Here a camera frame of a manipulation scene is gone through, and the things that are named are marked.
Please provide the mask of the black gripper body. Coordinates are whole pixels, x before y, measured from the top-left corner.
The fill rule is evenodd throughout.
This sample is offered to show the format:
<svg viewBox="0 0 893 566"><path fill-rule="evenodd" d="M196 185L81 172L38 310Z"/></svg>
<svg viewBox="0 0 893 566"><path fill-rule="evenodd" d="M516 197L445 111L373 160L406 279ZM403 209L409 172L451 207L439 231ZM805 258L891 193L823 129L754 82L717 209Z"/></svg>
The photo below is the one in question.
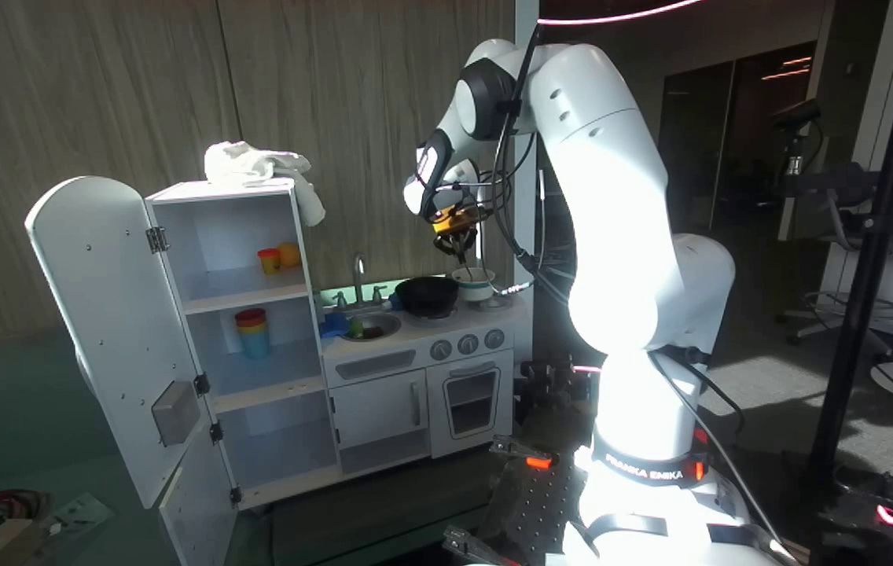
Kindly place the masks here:
<svg viewBox="0 0 893 566"><path fill-rule="evenodd" d="M455 231L437 231L434 249L465 265L475 255L475 238L477 238L475 227Z"/></svg>

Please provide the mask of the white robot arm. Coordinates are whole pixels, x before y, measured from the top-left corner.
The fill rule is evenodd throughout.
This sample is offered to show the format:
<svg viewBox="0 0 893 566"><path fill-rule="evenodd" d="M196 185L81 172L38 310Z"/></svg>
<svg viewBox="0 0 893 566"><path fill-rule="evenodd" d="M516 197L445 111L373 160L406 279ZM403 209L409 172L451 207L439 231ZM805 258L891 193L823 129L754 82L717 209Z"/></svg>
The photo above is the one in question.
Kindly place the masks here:
<svg viewBox="0 0 893 566"><path fill-rule="evenodd" d="M574 234L569 320L605 354L592 439L571 454L581 490L545 566L783 566L738 472L696 459L702 379L678 354L714 350L737 265L669 227L660 151L599 46L477 45L414 154L406 207L455 249L482 209L443 172L511 132L537 134L559 183Z"/></svg>

